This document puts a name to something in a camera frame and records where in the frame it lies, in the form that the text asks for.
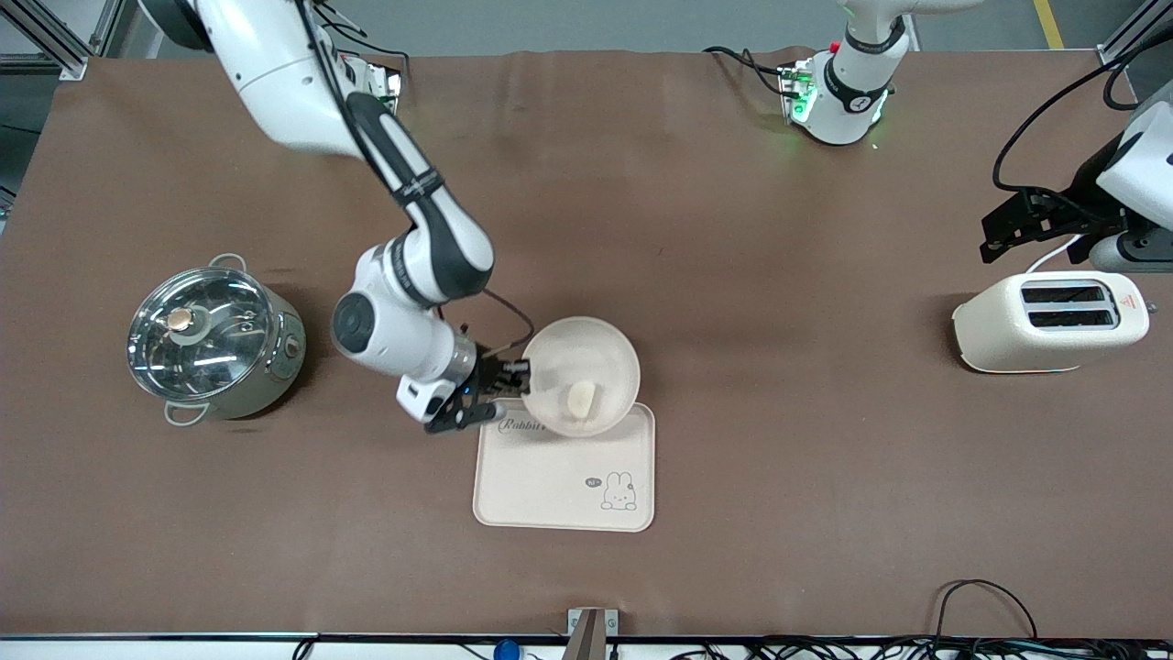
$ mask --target rabbit logo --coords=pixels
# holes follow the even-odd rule
[[[636,488],[631,485],[631,472],[611,472],[606,476],[603,491],[603,509],[615,511],[636,510]]]

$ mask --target yellow floor line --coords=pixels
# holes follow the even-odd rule
[[[1047,0],[1035,0],[1035,13],[1038,14],[1038,22],[1043,26],[1043,35],[1046,36],[1046,47],[1063,48],[1063,38],[1059,36],[1059,26],[1055,22],[1051,2]]]

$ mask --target wire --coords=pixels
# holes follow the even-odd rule
[[[774,68],[769,68],[769,67],[764,67],[764,66],[759,64],[758,61],[753,59],[753,53],[751,53],[748,48],[744,48],[741,50],[740,55],[738,55],[737,53],[734,53],[733,50],[730,50],[728,48],[726,48],[724,46],[710,46],[708,48],[705,48],[703,52],[704,53],[714,53],[714,54],[728,55],[730,57],[733,57],[734,60],[737,60],[737,62],[739,64],[741,64],[744,67],[750,67],[751,69],[753,69],[753,73],[758,74],[758,80],[760,80],[761,83],[765,84],[766,88],[769,89],[771,91],[773,91],[774,94],[778,94],[779,96],[785,96],[787,98],[798,98],[799,97],[799,95],[796,93],[794,93],[794,91],[786,91],[785,89],[780,89],[780,87],[781,87],[781,80],[779,80],[779,87],[774,87],[768,80],[766,80],[766,75],[765,75],[765,74],[778,75],[778,69],[779,68],[782,68],[782,67],[786,67],[786,66],[791,66],[791,64],[794,63],[793,61],[791,61],[791,62],[782,62],[781,64],[778,64]]]
[[[493,349],[491,352],[484,354],[484,358],[493,358],[493,356],[495,356],[497,354],[503,354],[506,352],[516,349],[517,347],[520,347],[520,346],[524,345],[526,342],[528,342],[528,341],[530,341],[530,340],[534,339],[534,333],[536,333],[536,327],[534,327],[534,321],[529,318],[529,315],[526,314],[524,311],[517,308],[517,305],[515,305],[515,304],[510,302],[509,300],[502,298],[497,293],[494,293],[489,288],[484,288],[482,292],[486,295],[488,295],[488,297],[493,298],[494,300],[497,300],[502,305],[504,305],[504,307],[508,308],[509,311],[511,311],[515,314],[517,314],[517,318],[521,318],[522,321],[526,322],[526,325],[529,327],[529,329],[527,329],[526,335],[523,338],[521,338],[520,340],[515,340],[515,341],[510,342],[509,345],[507,345],[504,347],[501,347],[501,348],[497,348],[497,349]]]
[[[999,188],[1002,190],[1006,190],[1009,192],[1019,192],[1019,191],[1022,191],[1025,188],[1030,188],[1028,185],[1010,185],[1010,184],[1003,182],[1002,181],[1002,162],[1006,159],[1006,156],[1010,154],[1010,150],[1013,149],[1015,144],[1018,143],[1018,140],[1023,136],[1024,132],[1026,132],[1026,129],[1030,128],[1030,125],[1032,123],[1035,123],[1035,120],[1037,120],[1039,116],[1043,115],[1043,113],[1045,113],[1046,110],[1049,110],[1051,108],[1051,106],[1053,106],[1053,104],[1058,103],[1060,100],[1063,100],[1064,96],[1066,96],[1067,94],[1071,94],[1072,91],[1074,91],[1079,87],[1083,87],[1090,80],[1092,80],[1096,76],[1100,75],[1101,73],[1108,70],[1114,64],[1116,64],[1116,60],[1112,60],[1111,62],[1100,64],[1094,70],[1084,74],[1078,80],[1076,80],[1074,82],[1067,84],[1066,87],[1064,87],[1063,89],[1060,89],[1059,91],[1057,91],[1055,95],[1052,95],[1050,98],[1047,98],[1046,101],[1044,101],[1042,106],[1039,106],[1038,108],[1036,108],[1035,111],[1031,113],[1029,117],[1026,117],[1026,121],[1024,121],[1022,123],[1022,125],[1019,125],[1018,129],[1015,130],[1013,135],[1010,136],[1010,140],[1006,140],[1006,143],[1002,147],[1002,150],[998,151],[998,157],[994,159],[994,172],[992,172],[992,176],[994,176],[994,185],[995,186],[997,186],[997,188]]]
[[[1135,48],[1132,48],[1132,49],[1130,49],[1130,50],[1127,50],[1125,53],[1121,53],[1120,55],[1117,55],[1112,60],[1110,60],[1107,62],[1104,62],[1103,64],[1100,64],[1096,69],[1093,69],[1093,70],[1084,74],[1078,80],[1076,80],[1074,82],[1071,82],[1070,84],[1067,84],[1066,87],[1064,87],[1063,89],[1060,89],[1059,91],[1057,91],[1055,95],[1052,95],[1050,98],[1047,98],[1046,101],[1044,101],[1043,104],[1039,106],[1038,108],[1036,108],[1035,111],[1031,113],[1029,117],[1026,117],[1026,121],[1024,121],[1022,123],[1022,125],[1019,125],[1018,129],[1015,130],[1013,135],[1010,136],[1010,140],[1008,140],[1006,143],[1002,147],[1002,150],[998,151],[998,157],[995,158],[995,161],[994,161],[994,171],[991,172],[991,177],[994,179],[994,185],[996,188],[1001,189],[1001,190],[1006,190],[1009,192],[1019,192],[1019,193],[1035,192],[1035,193],[1046,195],[1046,196],[1050,196],[1051,198],[1053,198],[1053,199],[1056,199],[1056,200],[1065,204],[1067,207],[1071,207],[1071,209],[1076,210],[1077,212],[1079,212],[1080,215],[1083,215],[1086,218],[1094,219],[1096,222],[1099,222],[1101,224],[1111,224],[1111,222],[1112,222],[1111,219],[1105,218],[1105,217],[1100,217],[1099,215],[1097,215],[1097,213],[1090,211],[1089,209],[1084,207],[1083,205],[1080,205],[1080,204],[1078,204],[1078,203],[1069,199],[1064,195],[1062,195],[1062,193],[1059,193],[1059,192],[1057,192],[1055,190],[1051,190],[1050,188],[1043,188],[1040,185],[1011,185],[1011,184],[1005,183],[1004,181],[1002,181],[1002,163],[1003,163],[1003,161],[1005,161],[1006,155],[1010,154],[1010,150],[1013,148],[1013,145],[1016,143],[1018,143],[1018,140],[1023,136],[1023,134],[1026,132],[1026,129],[1030,128],[1030,125],[1032,123],[1035,123],[1035,121],[1039,116],[1042,116],[1043,113],[1045,113],[1052,106],[1055,106],[1056,103],[1058,103],[1064,96],[1066,96],[1067,94],[1071,94],[1072,91],[1074,91],[1079,87],[1083,87],[1089,81],[1091,81],[1094,77],[1099,76],[1104,72],[1112,70],[1112,75],[1108,77],[1107,84],[1105,84],[1104,102],[1107,103],[1107,106],[1110,108],[1130,109],[1127,104],[1117,103],[1111,97],[1111,95],[1112,95],[1112,84],[1116,82],[1116,79],[1120,75],[1120,72],[1124,70],[1124,67],[1127,66],[1128,62],[1131,62],[1132,60],[1134,60],[1138,55],[1140,55],[1145,50],[1148,50],[1150,48],[1152,48],[1154,46],[1164,43],[1164,42],[1168,41],[1169,39],[1173,39],[1173,23],[1164,26],[1157,33],[1154,33],[1154,34],[1145,38],[1144,40],[1141,40],[1140,43]]]
[[[368,41],[364,41],[360,38],[361,36],[368,36],[368,35],[367,35],[366,30],[364,30],[362,28],[360,28],[360,27],[352,27],[352,26],[348,26],[346,23],[334,22],[334,21],[330,20],[330,16],[327,16],[324,13],[321,13],[321,9],[319,9],[318,7],[314,7],[313,11],[321,18],[321,20],[326,21],[321,27],[328,27],[328,28],[333,29],[335,33],[338,33],[338,35],[341,36],[343,39],[347,39],[350,41],[353,41],[354,43],[358,43],[359,46],[364,46],[366,48],[369,48],[369,49],[374,50],[375,53],[382,53],[385,55],[396,55],[399,57],[402,57],[404,59],[404,68],[407,68],[407,67],[411,66],[412,56],[408,55],[407,53],[405,53],[404,50],[391,50],[388,48],[382,48],[380,46],[375,46],[374,43],[371,43]]]
[[[704,642],[700,645],[700,651],[686,651],[684,653],[678,653],[671,658],[671,660],[687,660],[690,658],[699,658],[700,660],[730,660],[728,655],[725,655],[720,651],[713,648],[713,645]]]
[[[292,660],[305,660],[306,658],[308,658],[310,652],[313,651],[313,645],[316,641],[318,641],[318,638],[311,637],[311,638],[305,638],[301,641],[297,642],[297,646],[293,648]]]
[[[1050,252],[1046,252],[1045,254],[1038,257],[1038,259],[1036,259],[1035,263],[1030,264],[1030,267],[1026,268],[1026,272],[1035,272],[1036,270],[1038,270],[1038,266],[1040,266],[1044,263],[1051,260],[1051,258],[1058,256],[1059,252],[1066,250],[1071,245],[1074,245],[1076,240],[1078,240],[1078,239],[1080,239],[1083,237],[1084,237],[1083,233],[1076,233],[1074,236],[1072,236],[1071,238],[1069,238],[1066,241],[1064,241],[1058,247],[1056,247],[1056,249],[1051,250]]]
[[[489,660],[489,659],[488,659],[488,658],[486,658],[484,655],[481,655],[481,654],[480,654],[480,653],[477,653],[476,651],[473,651],[473,647],[472,647],[472,646],[468,646],[467,644],[457,644],[456,646],[459,646],[459,647],[463,648],[465,651],[467,651],[467,652],[472,653],[473,655],[476,655],[476,656],[477,656],[477,658],[480,658],[481,660]]]
[[[344,14],[344,13],[339,12],[338,9],[333,8],[330,5],[330,2],[323,2],[321,6],[325,7],[325,8],[327,8],[327,9],[330,9],[330,13],[334,14],[335,16],[338,16],[339,19],[341,19],[341,21],[344,23],[346,23],[346,25],[351,26],[352,28],[354,28],[354,30],[359,33],[359,36],[362,36],[362,38],[368,36],[368,34],[366,33],[366,30],[362,29],[362,26],[360,26],[359,23],[352,21],[346,14]],[[323,14],[320,8],[314,7],[313,11],[319,16],[321,16],[323,20],[325,20],[326,22],[334,22],[332,19],[327,18],[326,14]]]
[[[1124,73],[1125,68],[1127,68],[1127,66],[1131,64],[1132,61],[1135,60],[1141,53],[1148,50],[1154,46],[1164,43],[1169,39],[1173,39],[1173,23],[1169,23],[1159,29],[1158,32],[1143,39],[1135,48],[1132,48],[1120,54],[1117,57],[1117,60],[1119,60],[1119,66],[1117,66],[1117,68],[1112,70],[1112,73],[1107,76],[1107,82],[1104,83],[1105,106],[1112,108],[1113,110],[1135,110],[1137,108],[1140,107],[1139,102],[1121,103],[1116,100],[1116,97],[1112,95],[1112,91],[1116,90],[1116,81],[1120,77],[1120,74]]]
[[[958,580],[954,586],[949,587],[949,591],[947,591],[945,596],[941,599],[941,611],[937,613],[937,632],[933,635],[931,655],[934,658],[936,658],[936,652],[937,652],[936,647],[941,640],[941,631],[944,628],[945,625],[945,608],[949,606],[949,598],[954,594],[955,591],[969,585],[986,586],[990,588],[998,590],[1002,593],[1009,596],[1010,599],[1013,600],[1016,605],[1018,605],[1018,608],[1023,611],[1023,614],[1026,615],[1026,621],[1030,622],[1031,639],[1038,639],[1038,626],[1035,625],[1035,617],[1031,615],[1030,610],[1026,608],[1026,605],[1024,605],[1023,601],[1019,600],[1018,597],[1015,596],[1010,590],[997,583],[991,583],[990,580],[982,580],[982,579]]]
[[[21,128],[19,125],[12,125],[11,123],[0,123],[0,128],[7,128],[8,130],[15,130],[19,132],[30,132],[33,135],[40,135],[40,130],[34,130],[32,128]]]

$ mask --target metal bracket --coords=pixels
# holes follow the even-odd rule
[[[567,612],[570,641],[562,660],[604,660],[606,638],[619,634],[619,611],[579,607]]]
[[[0,16],[61,67],[61,80],[81,80],[86,74],[86,57],[94,50],[41,0],[0,0]]]
[[[89,57],[81,59],[81,68],[75,69],[61,69],[61,75],[57,80],[61,82],[77,82],[86,77],[86,69],[89,68]]]
[[[606,622],[606,637],[615,637],[619,634],[619,611],[618,610],[601,610],[598,607],[576,607],[574,610],[567,610],[567,634],[571,635],[575,633],[575,626],[578,625],[578,619],[582,618],[583,612],[586,610],[596,610],[603,613],[603,620]]]

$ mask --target blue cap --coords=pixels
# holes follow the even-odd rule
[[[493,648],[493,660],[521,660],[521,647],[511,639],[499,641]]]

